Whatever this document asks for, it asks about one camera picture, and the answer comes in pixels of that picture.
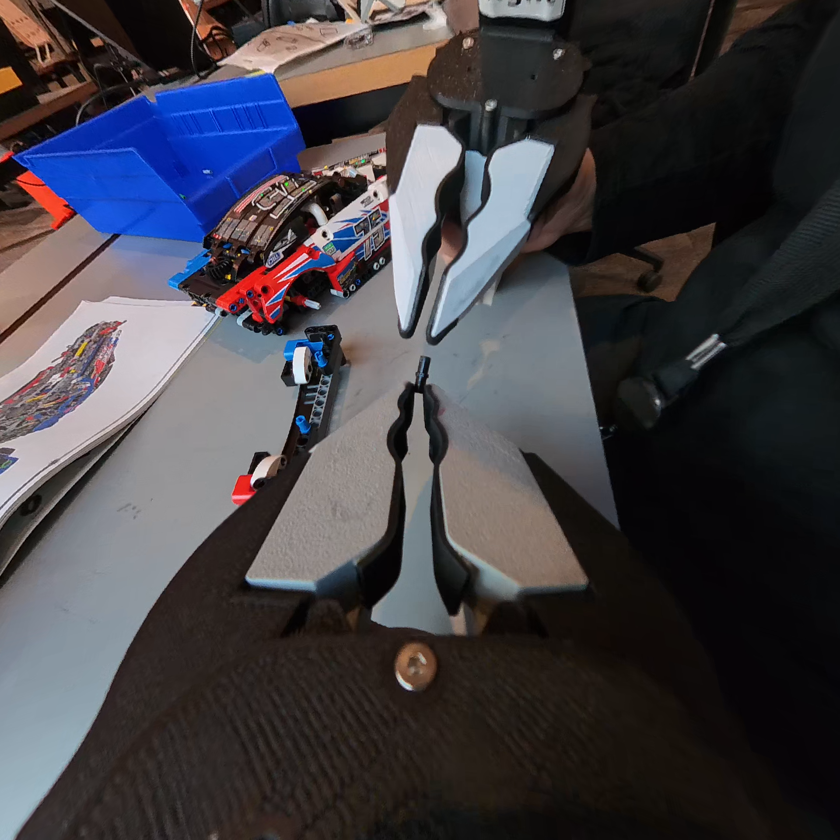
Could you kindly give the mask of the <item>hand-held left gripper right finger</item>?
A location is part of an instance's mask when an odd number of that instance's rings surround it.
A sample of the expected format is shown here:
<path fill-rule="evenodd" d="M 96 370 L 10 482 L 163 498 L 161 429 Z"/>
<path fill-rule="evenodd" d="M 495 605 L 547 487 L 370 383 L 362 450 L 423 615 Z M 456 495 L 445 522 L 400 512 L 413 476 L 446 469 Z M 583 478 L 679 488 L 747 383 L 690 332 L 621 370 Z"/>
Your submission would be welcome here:
<path fill-rule="evenodd" d="M 449 615 L 585 592 L 589 578 L 518 446 L 427 385 L 434 576 Z"/>

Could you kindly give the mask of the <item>person's black clothing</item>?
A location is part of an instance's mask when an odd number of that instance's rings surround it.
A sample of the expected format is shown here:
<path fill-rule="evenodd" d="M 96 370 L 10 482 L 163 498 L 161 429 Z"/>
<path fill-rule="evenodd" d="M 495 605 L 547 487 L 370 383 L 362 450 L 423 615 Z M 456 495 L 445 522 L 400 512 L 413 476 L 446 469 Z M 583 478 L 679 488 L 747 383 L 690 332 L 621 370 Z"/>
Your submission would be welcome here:
<path fill-rule="evenodd" d="M 752 743 L 838 832 L 838 178 L 715 247 L 674 301 L 579 300 L 621 525 L 708 645 Z M 728 348 L 648 432 L 620 382 Z"/>

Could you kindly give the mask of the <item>small toy brick assembly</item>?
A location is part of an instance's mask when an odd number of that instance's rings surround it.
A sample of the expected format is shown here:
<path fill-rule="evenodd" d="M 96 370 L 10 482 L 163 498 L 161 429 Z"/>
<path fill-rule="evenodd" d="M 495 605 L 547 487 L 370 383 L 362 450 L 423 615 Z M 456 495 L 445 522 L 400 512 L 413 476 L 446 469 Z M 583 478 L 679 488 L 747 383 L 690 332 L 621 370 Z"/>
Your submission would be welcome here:
<path fill-rule="evenodd" d="M 285 360 L 281 380 L 297 390 L 295 411 L 289 433 L 280 452 L 254 453 L 248 470 L 236 479 L 232 502 L 245 504 L 277 476 L 289 462 L 308 453 L 327 436 L 341 373 L 350 362 L 342 349 L 340 329 L 333 324 L 305 328 L 304 339 L 289 340 L 283 350 Z"/>

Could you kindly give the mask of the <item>blue storage bin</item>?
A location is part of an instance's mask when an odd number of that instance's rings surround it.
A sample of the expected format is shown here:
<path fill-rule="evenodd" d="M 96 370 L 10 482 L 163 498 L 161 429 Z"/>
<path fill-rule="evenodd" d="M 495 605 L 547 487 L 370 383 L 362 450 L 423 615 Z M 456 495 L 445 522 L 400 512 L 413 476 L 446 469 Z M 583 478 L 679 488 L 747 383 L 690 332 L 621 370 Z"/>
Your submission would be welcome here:
<path fill-rule="evenodd" d="M 259 73 L 140 95 L 15 158 L 101 234 L 197 242 L 305 147 Z"/>

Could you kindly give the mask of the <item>white paper sheet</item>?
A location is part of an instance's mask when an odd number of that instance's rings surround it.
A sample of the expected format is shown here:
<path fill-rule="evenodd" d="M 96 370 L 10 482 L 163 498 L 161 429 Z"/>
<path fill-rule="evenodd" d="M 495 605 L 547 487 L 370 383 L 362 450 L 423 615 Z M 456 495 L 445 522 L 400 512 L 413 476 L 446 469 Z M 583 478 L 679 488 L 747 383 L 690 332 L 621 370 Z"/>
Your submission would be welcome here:
<path fill-rule="evenodd" d="M 373 27 L 363 23 L 286 24 L 264 30 L 218 64 L 270 74 L 334 46 L 367 46 L 373 33 Z"/>

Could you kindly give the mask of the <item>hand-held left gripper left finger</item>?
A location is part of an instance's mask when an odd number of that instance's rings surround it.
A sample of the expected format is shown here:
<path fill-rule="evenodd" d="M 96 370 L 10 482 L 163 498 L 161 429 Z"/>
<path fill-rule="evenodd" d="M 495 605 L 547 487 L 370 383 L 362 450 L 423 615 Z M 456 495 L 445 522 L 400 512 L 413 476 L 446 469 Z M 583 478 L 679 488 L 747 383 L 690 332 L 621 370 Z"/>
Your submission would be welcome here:
<path fill-rule="evenodd" d="M 403 459 L 413 385 L 391 390 L 325 437 L 246 573 L 255 588 L 374 605 L 401 571 Z"/>

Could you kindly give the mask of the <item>orange cone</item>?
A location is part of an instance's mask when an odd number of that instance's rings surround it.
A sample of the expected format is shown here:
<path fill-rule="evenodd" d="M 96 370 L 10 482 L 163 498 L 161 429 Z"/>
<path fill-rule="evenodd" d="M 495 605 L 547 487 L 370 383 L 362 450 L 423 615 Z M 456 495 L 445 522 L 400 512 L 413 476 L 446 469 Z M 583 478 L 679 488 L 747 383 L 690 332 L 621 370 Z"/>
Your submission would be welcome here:
<path fill-rule="evenodd" d="M 58 230 L 69 222 L 75 215 L 70 205 L 55 194 L 33 172 L 25 169 L 14 158 L 12 151 L 1 150 L 1 185 L 15 184 L 27 193 L 51 216 L 51 228 Z"/>

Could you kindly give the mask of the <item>red black toy race car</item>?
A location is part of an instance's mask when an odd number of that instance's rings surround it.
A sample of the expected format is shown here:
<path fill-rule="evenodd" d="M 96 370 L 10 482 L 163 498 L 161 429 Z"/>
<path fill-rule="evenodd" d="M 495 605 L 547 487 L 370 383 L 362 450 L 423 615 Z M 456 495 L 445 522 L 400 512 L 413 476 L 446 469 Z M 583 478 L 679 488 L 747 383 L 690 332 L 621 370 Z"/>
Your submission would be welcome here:
<path fill-rule="evenodd" d="M 386 147 L 313 171 L 281 172 L 232 205 L 168 281 L 193 304 L 261 335 L 290 311 L 350 298 L 392 259 Z"/>

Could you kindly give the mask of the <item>grey desk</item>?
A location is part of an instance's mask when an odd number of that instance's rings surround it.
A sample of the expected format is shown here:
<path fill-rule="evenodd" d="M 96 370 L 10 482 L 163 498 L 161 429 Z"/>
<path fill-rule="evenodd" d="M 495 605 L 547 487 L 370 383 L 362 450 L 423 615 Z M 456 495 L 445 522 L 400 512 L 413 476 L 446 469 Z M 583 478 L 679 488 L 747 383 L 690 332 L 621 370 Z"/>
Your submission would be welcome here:
<path fill-rule="evenodd" d="M 347 423 L 412 380 L 429 355 L 433 383 L 616 525 L 575 291 L 562 263 L 526 255 L 491 305 L 476 305 L 429 348 L 427 312 L 410 340 L 400 337 L 387 266 L 351 299 L 316 313 L 316 322 L 339 326 L 350 358 L 332 421 Z M 280 382 L 283 345 L 217 321 L 5 573 L 2 838 L 16 836 L 77 750 L 159 594 L 235 510 L 232 488 L 253 453 L 285 441 L 295 392 Z"/>

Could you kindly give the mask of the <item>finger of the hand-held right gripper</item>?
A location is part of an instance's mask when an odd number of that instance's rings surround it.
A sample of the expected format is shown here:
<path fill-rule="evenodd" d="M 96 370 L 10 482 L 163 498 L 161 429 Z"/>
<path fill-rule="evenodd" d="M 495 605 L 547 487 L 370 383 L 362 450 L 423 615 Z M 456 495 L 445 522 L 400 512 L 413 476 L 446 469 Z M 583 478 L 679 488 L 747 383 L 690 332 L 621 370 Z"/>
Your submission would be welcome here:
<path fill-rule="evenodd" d="M 398 330 L 405 339 L 417 328 L 445 213 L 463 181 L 460 140 L 443 125 L 418 125 L 393 189 L 393 287 Z"/>
<path fill-rule="evenodd" d="M 552 143 L 527 138 L 499 148 L 487 160 L 489 194 L 464 223 L 461 249 L 444 270 L 427 325 L 428 343 L 439 343 L 518 254 L 553 155 Z"/>

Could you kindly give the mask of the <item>person's right hand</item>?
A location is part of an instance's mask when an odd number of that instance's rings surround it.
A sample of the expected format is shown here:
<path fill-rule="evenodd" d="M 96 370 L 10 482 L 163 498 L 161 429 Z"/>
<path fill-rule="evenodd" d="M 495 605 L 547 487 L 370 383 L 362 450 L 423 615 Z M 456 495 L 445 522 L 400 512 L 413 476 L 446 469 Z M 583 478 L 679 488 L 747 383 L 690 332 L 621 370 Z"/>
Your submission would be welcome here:
<path fill-rule="evenodd" d="M 534 220 L 527 240 L 521 247 L 523 254 L 548 249 L 567 235 L 592 230 L 596 192 L 595 159 L 586 150 L 572 186 L 556 196 Z"/>

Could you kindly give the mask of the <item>open instruction booklet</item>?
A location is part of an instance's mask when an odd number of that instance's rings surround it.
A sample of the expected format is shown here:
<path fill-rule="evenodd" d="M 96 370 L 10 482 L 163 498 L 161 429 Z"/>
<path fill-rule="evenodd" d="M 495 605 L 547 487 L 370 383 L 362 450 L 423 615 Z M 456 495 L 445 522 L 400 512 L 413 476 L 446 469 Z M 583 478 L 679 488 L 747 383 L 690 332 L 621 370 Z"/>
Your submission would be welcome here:
<path fill-rule="evenodd" d="M 1 381 L 1 572 L 163 393 L 218 316 L 187 301 L 83 301 Z"/>

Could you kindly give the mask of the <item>wooden workbench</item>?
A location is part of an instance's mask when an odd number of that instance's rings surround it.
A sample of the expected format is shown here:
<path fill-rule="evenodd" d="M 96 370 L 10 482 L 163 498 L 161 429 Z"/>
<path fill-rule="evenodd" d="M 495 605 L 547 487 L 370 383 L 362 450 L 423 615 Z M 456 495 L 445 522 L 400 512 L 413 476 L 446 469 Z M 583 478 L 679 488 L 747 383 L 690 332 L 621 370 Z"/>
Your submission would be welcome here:
<path fill-rule="evenodd" d="M 291 109 L 382 91 L 423 76 L 437 49 L 453 32 L 444 17 L 415 17 L 401 24 L 375 27 L 370 44 L 334 45 L 274 69 Z"/>

